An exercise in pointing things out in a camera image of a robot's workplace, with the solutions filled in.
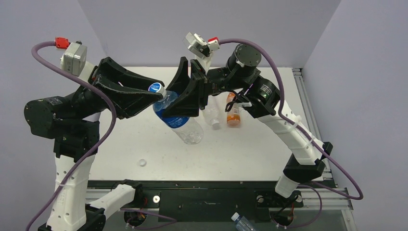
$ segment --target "wire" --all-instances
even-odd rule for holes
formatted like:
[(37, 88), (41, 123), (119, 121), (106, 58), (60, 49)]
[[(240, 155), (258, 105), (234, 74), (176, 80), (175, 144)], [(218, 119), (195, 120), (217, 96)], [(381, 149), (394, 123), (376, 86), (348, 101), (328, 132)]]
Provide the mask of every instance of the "wire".
[(290, 216), (293, 213), (293, 211), (294, 211), (294, 203), (292, 203), (292, 210), (291, 210), (291, 212), (289, 213), (288, 216)]
[[(276, 67), (275, 63), (273, 62), (272, 58), (268, 55), (268, 53), (267, 53), (264, 49), (262, 49), (259, 45), (255, 44), (255, 43), (253, 43), (253, 42), (251, 42), (251, 41), (245, 40), (245, 39), (230, 38), (230, 39), (222, 39), (222, 40), (219, 41), (219, 44), (220, 44), (220, 45), (221, 45), (221, 44), (226, 44), (226, 43), (242, 43), (242, 44), (245, 44), (245, 45), (252, 46), (252, 47), (254, 47), (255, 49), (257, 49), (257, 50), (265, 57), (265, 59), (267, 60), (267, 62), (268, 62), (269, 65), (270, 65), (270, 67), (272, 68), (273, 73), (275, 74), (276, 81), (278, 82), (278, 87), (279, 87), (279, 91), (280, 91), (280, 95), (281, 95), (281, 96), (280, 96), (280, 102), (281, 102), (281, 103), (279, 104), (278, 115), (279, 115), (282, 119), (284, 119), (285, 121), (287, 121), (288, 123), (294, 125), (294, 124), (295, 124), (294, 121), (292, 121), (291, 119), (287, 118), (286, 116), (284, 116), (284, 115), (282, 114), (283, 104), (285, 103), (285, 90), (284, 90), (284, 88), (283, 88), (282, 77), (281, 77), (281, 75), (280, 75), (280, 73), (279, 73), (279, 71), (278, 71), (278, 68)], [(327, 187), (327, 186), (325, 186), (325, 185), (322, 185), (322, 184), (320, 184), (320, 183), (318, 183), (318, 182), (312, 181), (312, 183), (315, 184), (315, 185), (318, 185), (318, 186), (320, 186), (320, 187), (322, 187), (322, 188), (325, 188), (325, 189), (327, 189), (327, 190), (330, 190), (330, 191), (332, 191), (332, 192), (335, 192), (335, 193), (337, 193), (337, 194), (339, 194), (339, 195), (342, 195), (342, 196), (344, 196), (344, 197), (347, 197), (347, 198), (350, 198), (350, 199), (354, 199), (354, 200), (362, 200), (363, 197), (364, 197), (363, 192), (361, 191), (359, 185), (358, 185), (357, 182), (353, 179), (353, 177), (351, 177), (351, 175), (350, 175), (339, 163), (337, 163), (332, 157), (330, 157), (330, 156), (313, 140), (313, 138), (309, 135), (309, 133), (308, 133), (303, 127), (301, 127), (300, 125), (297, 125), (296, 128), (299, 129), (299, 130), (306, 136), (306, 138), (307, 138), (309, 141), (311, 141), (312, 145), (313, 145), (315, 148), (317, 148), (317, 149), (322, 153), (323, 156), (325, 156), (325, 157), (326, 157), (328, 160), (330, 160), (341, 172), (343, 172), (343, 174), (344, 174), (344, 175), (351, 181), (351, 183), (354, 185), (354, 187), (356, 188), (356, 190), (357, 190), (359, 196), (350, 196), (350, 195), (347, 195), (346, 193), (343, 193), (343, 192), (340, 192), (340, 191), (338, 191), (338, 190), (332, 189), (332, 188)]]
[[(158, 228), (161, 228), (161, 227), (164, 227), (164, 226), (167, 226), (167, 225), (171, 225), (171, 224), (174, 224), (174, 223), (177, 222), (177, 220), (174, 219), (174, 218), (166, 217), (166, 216), (163, 216), (163, 215), (160, 215), (160, 214), (156, 214), (156, 213), (152, 213), (152, 212), (148, 212), (148, 211), (144, 211), (144, 210), (142, 211), (142, 210), (133, 209), (133, 208), (121, 208), (120, 210), (121, 210), (121, 211), (125, 211), (125, 212), (143, 213), (143, 214), (146, 214), (146, 215), (151, 215), (151, 216), (154, 216), (154, 217), (163, 218), (163, 219), (167, 219), (167, 220), (170, 220), (170, 221), (171, 221), (171, 222), (169, 222), (169, 223), (166, 223), (166, 224), (163, 224), (163, 225), (154, 226), (154, 227), (146, 227), (146, 228), (145, 228), (145, 227), (138, 227), (138, 226), (134, 227), (134, 228), (137, 229), (137, 230), (153, 230), (153, 229), (158, 229)], [(129, 222), (130, 222), (132, 219), (134, 219), (134, 217), (133, 217), (133, 218), (129, 218), (126, 223), (129, 224)]]
[[(35, 45), (32, 49), (31, 49), (31, 54), (33, 55), (33, 57), (40, 62), (42, 65), (46, 66), (47, 68), (51, 69), (52, 71), (56, 72), (57, 74), (60, 74), (64, 77), (66, 77), (69, 80), (72, 80), (74, 82), (76, 82), (77, 84), (91, 90), (92, 92), (94, 92), (95, 94), (99, 95), (108, 105), (109, 110), (112, 113), (112, 120), (111, 120), (111, 124), (108, 128), (108, 130), (106, 131), (106, 133), (101, 137), (101, 139), (91, 148), (89, 149), (73, 166), (72, 168), (68, 171), (68, 173), (66, 174), (66, 176), (64, 177), (64, 179), (61, 181), (61, 185), (65, 185), (66, 182), (68, 181), (68, 179), (71, 177), (72, 173), (74, 173), (75, 169), (89, 156), (92, 155), (92, 153), (105, 141), (106, 138), (108, 138), (108, 136), (111, 134), (112, 130), (114, 129), (115, 123), (116, 123), (116, 110), (115, 110), (115, 106), (112, 103), (112, 101), (109, 99), (109, 97), (107, 95), (105, 95), (101, 90), (97, 89), (96, 87), (92, 86), (91, 84), (79, 79), (78, 77), (65, 72), (61, 69), (59, 69), (58, 67), (54, 66), (53, 64), (51, 64), (50, 62), (46, 61), (45, 59), (43, 59), (39, 54), (38, 51), (42, 48), (45, 47), (52, 47), (55, 46), (55, 42), (53, 41), (49, 41), (49, 42), (42, 42), (39, 43), (37, 45)], [(33, 225), (33, 223), (38, 219), (38, 217), (51, 205), (51, 203), (55, 200), (55, 198), (60, 194), (60, 192), (62, 191), (64, 186), (58, 186), (58, 188), (55, 190), (54, 194), (51, 196), (51, 198), (48, 200), (48, 202), (40, 209), (40, 211), (38, 211), (34, 217), (30, 220), (30, 222), (27, 224), (27, 227), (25, 228), (26, 231), (29, 231), (31, 226)]]
[(273, 217), (277, 217), (279, 215), (279, 213), (281, 213), (283, 210), (285, 210), (288, 206), (293, 205), (293, 203), (297, 200), (297, 198), (299, 198), (298, 195), (296, 195), (296, 197), (292, 200), (290, 200), (288, 203), (286, 203), (286, 205), (284, 207), (282, 207), (277, 213), (275, 213), (273, 215)]
[(315, 222), (315, 221), (320, 217), (321, 211), (322, 211), (322, 208), (323, 208), (323, 202), (322, 202), (322, 200), (321, 200), (320, 193), (319, 193), (315, 188), (313, 188), (313, 187), (311, 187), (311, 186), (308, 186), (308, 185), (299, 184), (298, 187), (299, 187), (299, 188), (308, 188), (308, 189), (311, 189), (311, 190), (315, 191), (315, 193), (316, 193), (316, 194), (318, 195), (318, 197), (319, 197), (319, 202), (320, 202), (319, 211), (318, 211), (318, 213), (316, 214), (316, 216), (315, 216), (313, 219), (311, 219), (310, 221), (308, 221), (308, 222), (306, 222), (306, 223), (304, 223), (304, 224), (293, 225), (293, 226), (289, 226), (289, 227), (280, 225), (280, 224), (277, 223), (277, 222), (275, 221), (275, 219), (272, 217), (272, 221), (275, 222), (278, 227), (285, 228), (285, 229), (300, 228), (300, 227), (304, 227), (304, 226), (310, 225), (311, 223)]

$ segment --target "blue bottle label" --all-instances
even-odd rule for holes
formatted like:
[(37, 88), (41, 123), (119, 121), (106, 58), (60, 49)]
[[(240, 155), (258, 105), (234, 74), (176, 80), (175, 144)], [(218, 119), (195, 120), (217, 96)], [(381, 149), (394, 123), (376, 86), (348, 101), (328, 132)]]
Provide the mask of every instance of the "blue bottle label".
[(163, 118), (163, 110), (160, 110), (156, 112), (156, 115), (163, 120), (167, 124), (167, 126), (171, 128), (180, 128), (181, 126), (185, 125), (187, 121), (189, 120), (189, 117), (168, 117), (168, 118)]

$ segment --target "small plastic bottle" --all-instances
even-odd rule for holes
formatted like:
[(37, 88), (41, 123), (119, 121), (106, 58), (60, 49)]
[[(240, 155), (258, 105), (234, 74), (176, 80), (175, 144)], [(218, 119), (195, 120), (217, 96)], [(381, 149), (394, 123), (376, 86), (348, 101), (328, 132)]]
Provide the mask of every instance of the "small plastic bottle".
[(213, 127), (213, 130), (218, 130), (221, 128), (219, 124), (219, 109), (218, 103), (214, 96), (208, 97), (208, 104), (203, 110), (205, 122)]
[(235, 213), (231, 219), (239, 231), (258, 231), (245, 217), (240, 217), (238, 213)]
[[(230, 93), (227, 97), (227, 103), (231, 102), (234, 97), (235, 94)], [(236, 103), (234, 103), (231, 110), (227, 112), (227, 124), (230, 127), (238, 127), (241, 124), (240, 108)]]
[(153, 83), (149, 91), (163, 95), (163, 99), (153, 104), (156, 115), (169, 126), (186, 144), (198, 144), (204, 136), (203, 128), (190, 117), (162, 117), (163, 111), (177, 99), (174, 91), (166, 90), (160, 83)]

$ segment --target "white bottle cap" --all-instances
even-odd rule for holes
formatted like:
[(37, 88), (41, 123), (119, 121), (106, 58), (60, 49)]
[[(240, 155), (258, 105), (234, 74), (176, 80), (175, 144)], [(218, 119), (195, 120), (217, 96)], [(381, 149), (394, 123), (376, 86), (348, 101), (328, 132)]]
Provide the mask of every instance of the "white bottle cap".
[(166, 90), (160, 83), (153, 83), (152, 85), (150, 85), (149, 91), (160, 93), (163, 95), (163, 98), (166, 96)]
[(141, 159), (141, 160), (139, 161), (139, 165), (142, 166), (142, 167), (146, 166), (146, 164), (147, 164), (147, 162), (146, 162), (145, 159)]
[(240, 217), (240, 215), (238, 213), (234, 213), (234, 215), (232, 215), (232, 217), (231, 217), (231, 220), (235, 221), (239, 217)]
[(214, 130), (218, 130), (221, 128), (221, 125), (219, 124), (219, 120), (218, 119), (212, 119), (211, 120), (211, 126), (213, 126)]

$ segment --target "bottle cap on table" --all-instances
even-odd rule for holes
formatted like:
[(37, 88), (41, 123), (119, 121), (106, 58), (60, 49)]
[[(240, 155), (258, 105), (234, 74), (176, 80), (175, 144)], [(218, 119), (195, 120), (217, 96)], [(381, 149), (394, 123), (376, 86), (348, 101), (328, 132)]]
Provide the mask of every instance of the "bottle cap on table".
[(218, 120), (218, 119), (212, 119), (212, 120), (211, 120), (211, 126), (213, 126), (213, 129), (214, 129), (214, 130), (221, 129), (221, 125), (219, 124), (219, 120)]
[(239, 217), (240, 217), (240, 215), (238, 213), (234, 213), (234, 215), (232, 215), (232, 217), (231, 217), (231, 220), (235, 221)]

